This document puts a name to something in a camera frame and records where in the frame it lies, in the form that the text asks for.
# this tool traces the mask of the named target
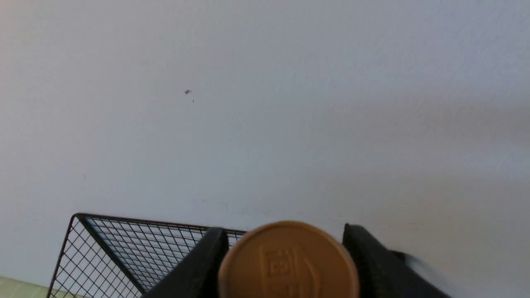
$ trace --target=black holder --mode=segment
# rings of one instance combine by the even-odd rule
[[[93,214],[70,220],[46,298],[217,297],[217,271],[244,231]],[[362,226],[342,244],[359,273],[360,297],[449,297]]]

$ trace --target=round cap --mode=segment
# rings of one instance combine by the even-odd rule
[[[357,298],[354,262],[332,236],[301,222],[277,222],[243,236],[218,273],[221,298]]]

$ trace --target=wire mesh basket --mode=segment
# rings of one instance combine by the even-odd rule
[[[75,214],[46,298],[133,298],[191,251],[206,226]],[[232,247],[245,233],[225,230]]]

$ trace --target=white wall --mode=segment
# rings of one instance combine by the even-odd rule
[[[457,296],[526,296],[529,14],[517,0],[2,1],[0,275],[47,285],[74,212],[288,218],[362,224]]]

